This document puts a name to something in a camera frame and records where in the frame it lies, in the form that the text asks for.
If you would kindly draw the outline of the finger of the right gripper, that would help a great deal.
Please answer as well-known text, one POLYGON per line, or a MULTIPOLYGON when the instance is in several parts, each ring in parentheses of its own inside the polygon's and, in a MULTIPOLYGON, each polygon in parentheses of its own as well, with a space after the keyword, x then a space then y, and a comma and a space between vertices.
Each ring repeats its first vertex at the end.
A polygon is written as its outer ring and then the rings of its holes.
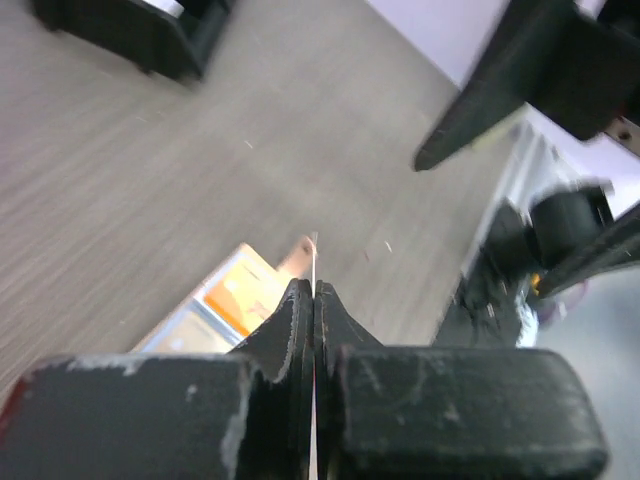
POLYGON ((548 271, 537 286, 540 298, 558 294, 595 275, 639 264, 639 203, 592 241, 548 271))
POLYGON ((635 110, 635 4, 511 1, 469 80, 418 148, 431 170, 529 104, 580 141, 635 110))

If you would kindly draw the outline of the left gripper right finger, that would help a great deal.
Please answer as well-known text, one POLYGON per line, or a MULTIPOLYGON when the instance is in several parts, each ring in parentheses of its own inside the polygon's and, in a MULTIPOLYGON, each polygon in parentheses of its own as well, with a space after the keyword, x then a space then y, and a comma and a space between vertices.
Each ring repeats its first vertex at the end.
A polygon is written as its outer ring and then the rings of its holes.
POLYGON ((332 443, 340 430, 341 407, 334 395, 337 358, 345 348, 382 348, 383 344, 349 314, 328 282, 316 283, 313 323, 316 464, 318 478, 327 479, 332 443))

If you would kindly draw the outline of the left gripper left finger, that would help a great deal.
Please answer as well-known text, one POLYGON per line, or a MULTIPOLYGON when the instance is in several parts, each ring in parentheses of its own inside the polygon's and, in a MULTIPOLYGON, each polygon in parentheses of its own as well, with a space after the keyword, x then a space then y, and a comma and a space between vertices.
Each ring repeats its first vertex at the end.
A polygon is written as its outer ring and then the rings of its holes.
POLYGON ((276 310, 233 351, 259 367, 252 388, 239 479, 309 477, 313 394, 313 299, 290 281, 276 310))

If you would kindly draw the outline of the beige leather card holder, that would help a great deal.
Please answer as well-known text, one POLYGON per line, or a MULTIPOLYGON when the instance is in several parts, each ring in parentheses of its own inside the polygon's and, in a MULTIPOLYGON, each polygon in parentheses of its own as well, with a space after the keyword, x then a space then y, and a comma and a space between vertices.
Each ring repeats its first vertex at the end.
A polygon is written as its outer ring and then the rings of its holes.
POLYGON ((154 327, 134 353, 226 353, 276 310, 290 281, 315 263, 316 242, 304 235, 277 266, 240 244, 154 327))

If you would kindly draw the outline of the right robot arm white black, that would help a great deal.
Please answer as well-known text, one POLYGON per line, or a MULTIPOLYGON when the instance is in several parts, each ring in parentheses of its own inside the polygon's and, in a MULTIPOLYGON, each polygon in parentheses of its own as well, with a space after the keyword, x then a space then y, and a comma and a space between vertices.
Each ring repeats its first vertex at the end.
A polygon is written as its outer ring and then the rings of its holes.
MULTIPOLYGON (((639 149, 639 5, 596 17, 572 1, 512 1, 469 80, 418 149, 431 170, 530 105, 575 139, 639 149)), ((529 347, 537 301, 639 260, 639 210, 615 217, 599 181, 528 206, 503 200, 457 287, 438 347, 529 347)))

